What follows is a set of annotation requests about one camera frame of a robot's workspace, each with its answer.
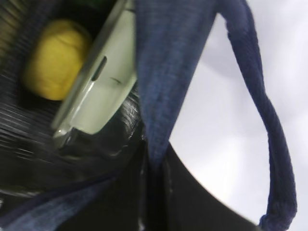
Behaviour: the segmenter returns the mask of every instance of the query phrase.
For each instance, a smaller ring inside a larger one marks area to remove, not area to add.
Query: denim fabric
[[[235,57],[269,135],[269,205],[260,226],[265,231],[284,231],[297,209],[294,175],[282,127],[265,93],[254,21],[245,0],[136,0],[137,73],[151,169],[154,175],[160,170],[217,13],[226,19]],[[56,198],[5,230],[52,231],[99,191],[90,187]]]
[[[110,180],[97,183],[84,189],[76,190],[34,208],[15,219],[0,230],[5,231],[54,231],[65,220],[76,214],[90,201],[96,198],[110,183]]]

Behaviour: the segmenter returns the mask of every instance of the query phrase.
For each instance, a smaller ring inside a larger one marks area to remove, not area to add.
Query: yellow ball
[[[56,20],[46,26],[22,77],[24,86],[49,100],[63,100],[69,92],[91,46],[80,25]]]

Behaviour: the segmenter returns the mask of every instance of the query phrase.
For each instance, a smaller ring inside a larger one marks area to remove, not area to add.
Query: phone
[[[66,144],[73,130],[98,133],[120,108],[136,79],[133,4],[118,0],[51,125],[57,148]]]

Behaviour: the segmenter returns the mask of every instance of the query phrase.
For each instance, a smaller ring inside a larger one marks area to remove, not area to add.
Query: blue denim strap
[[[136,0],[137,70],[149,160],[158,172],[168,139],[216,13],[269,137],[270,191],[265,231],[287,230],[296,214],[295,180],[282,126],[268,99],[254,20],[245,0]]]

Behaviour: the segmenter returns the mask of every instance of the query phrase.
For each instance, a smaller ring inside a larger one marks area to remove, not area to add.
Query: white background
[[[291,231],[308,230],[308,0],[249,0],[267,94],[287,138],[298,213]],[[267,135],[218,16],[171,139],[199,182],[254,223],[269,193]]]

